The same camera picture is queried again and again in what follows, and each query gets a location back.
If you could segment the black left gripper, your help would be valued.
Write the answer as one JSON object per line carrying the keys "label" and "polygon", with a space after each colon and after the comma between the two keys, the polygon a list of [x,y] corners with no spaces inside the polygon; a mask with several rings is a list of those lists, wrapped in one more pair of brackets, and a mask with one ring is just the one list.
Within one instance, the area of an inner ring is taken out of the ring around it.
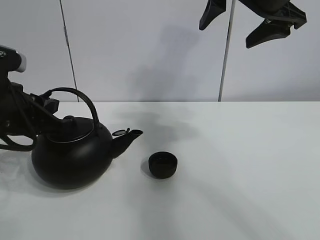
{"label": "black left gripper", "polygon": [[34,137],[40,134],[60,134],[75,126],[75,118],[58,118],[55,113],[60,101],[51,98],[53,92],[73,88],[57,87],[36,95],[24,92],[23,86],[9,80],[9,73],[0,72],[0,135]]}

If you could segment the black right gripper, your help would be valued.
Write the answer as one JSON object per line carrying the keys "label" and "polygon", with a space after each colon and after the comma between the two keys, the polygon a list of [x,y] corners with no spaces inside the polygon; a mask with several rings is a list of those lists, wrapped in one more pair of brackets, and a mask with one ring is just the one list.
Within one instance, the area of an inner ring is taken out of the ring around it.
{"label": "black right gripper", "polygon": [[[268,41],[284,39],[291,34],[291,26],[297,30],[307,23],[306,13],[290,0],[240,0],[240,2],[256,15],[270,20],[264,20],[246,37],[247,49]],[[205,30],[215,18],[226,11],[226,7],[226,0],[208,0],[199,20],[199,30]]]}

